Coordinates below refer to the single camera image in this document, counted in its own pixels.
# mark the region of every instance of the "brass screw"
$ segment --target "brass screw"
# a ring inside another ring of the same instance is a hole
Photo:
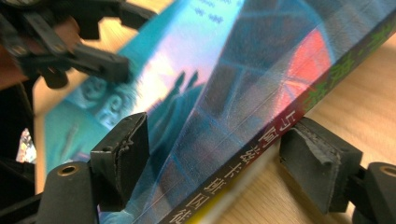
[[[66,48],[64,47],[64,45],[62,44],[56,44],[52,47],[52,49],[58,53],[62,53],[66,50]]]
[[[25,55],[27,53],[26,48],[20,45],[14,45],[11,47],[11,49],[12,51],[14,51],[14,53],[18,54],[19,56]]]
[[[396,168],[393,166],[381,166],[379,169],[386,175],[396,177]]]

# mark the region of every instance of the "book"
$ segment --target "book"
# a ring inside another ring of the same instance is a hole
[[[100,218],[185,222],[395,27],[392,0],[176,1],[120,51],[130,83],[90,77],[47,115],[47,167],[88,159],[148,111],[148,165],[127,207]]]

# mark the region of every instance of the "wooden table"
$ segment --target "wooden table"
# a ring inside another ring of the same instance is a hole
[[[159,12],[170,0],[134,0]],[[101,22],[101,40],[88,42],[115,51],[135,31],[118,20]],[[396,164],[396,35],[330,92],[307,116],[364,152],[362,165],[372,161]],[[70,85],[60,91],[46,88],[42,80],[35,88],[35,131],[42,133],[45,114],[86,78],[69,74]],[[37,191],[44,186],[44,137],[37,134]],[[299,187],[279,165],[277,156],[262,168],[217,223],[349,223],[347,214],[323,216],[305,198]]]

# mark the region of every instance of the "black clamp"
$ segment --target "black clamp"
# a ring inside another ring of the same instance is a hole
[[[149,159],[146,113],[121,120],[91,151],[91,160],[56,167],[46,180],[36,223],[98,223],[101,211],[120,211]]]
[[[98,39],[103,17],[118,17],[121,24],[139,29],[154,15],[122,0],[0,0],[0,44],[26,76],[42,76],[53,89],[67,84],[65,71],[71,67],[110,82],[126,82],[125,57],[82,44],[69,51],[52,27],[73,17],[81,38]],[[28,48],[23,41],[26,36],[38,43],[40,52]]]
[[[281,140],[280,161],[323,213],[355,205],[353,223],[396,223],[396,166],[360,166],[362,152],[312,119],[303,118]]]

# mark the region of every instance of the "book cover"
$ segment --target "book cover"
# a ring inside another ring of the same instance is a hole
[[[385,42],[395,15],[392,0],[176,1],[120,51],[131,83],[91,77],[47,115],[47,167],[148,111],[148,165],[101,220],[185,222]]]

